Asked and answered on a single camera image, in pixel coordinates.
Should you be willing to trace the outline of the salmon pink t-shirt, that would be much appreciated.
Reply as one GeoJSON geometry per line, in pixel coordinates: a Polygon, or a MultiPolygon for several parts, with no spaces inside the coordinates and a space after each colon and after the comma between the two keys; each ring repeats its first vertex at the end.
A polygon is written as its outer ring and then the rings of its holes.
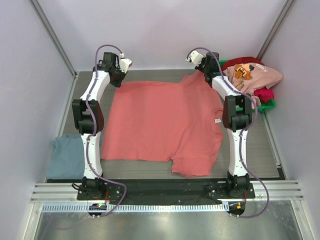
{"type": "Polygon", "coordinates": [[[114,94],[101,158],[172,161],[175,174],[208,176],[224,138],[222,112],[218,93],[200,71],[178,83],[126,82],[114,94]]]}

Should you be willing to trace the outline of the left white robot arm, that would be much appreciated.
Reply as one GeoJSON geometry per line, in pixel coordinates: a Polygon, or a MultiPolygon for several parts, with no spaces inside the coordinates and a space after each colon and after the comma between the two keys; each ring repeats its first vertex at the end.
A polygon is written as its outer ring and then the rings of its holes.
{"type": "Polygon", "coordinates": [[[84,150],[84,172],[78,191],[78,200],[101,200],[106,194],[106,182],[100,156],[100,139],[105,119],[100,106],[107,85],[121,86],[132,61],[113,52],[104,52],[103,59],[96,61],[92,78],[84,94],[71,103],[75,128],[80,134],[84,150]]]}

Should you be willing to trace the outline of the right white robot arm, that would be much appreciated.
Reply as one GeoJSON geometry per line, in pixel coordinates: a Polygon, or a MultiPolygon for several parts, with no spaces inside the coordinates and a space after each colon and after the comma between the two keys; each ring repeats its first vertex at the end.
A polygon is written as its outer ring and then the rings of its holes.
{"type": "Polygon", "coordinates": [[[246,138],[252,123],[252,101],[240,93],[222,72],[219,54],[202,55],[193,50],[188,61],[204,74],[205,81],[224,99],[222,123],[229,138],[230,162],[224,187],[229,198],[255,197],[250,175],[246,169],[246,138]]]}

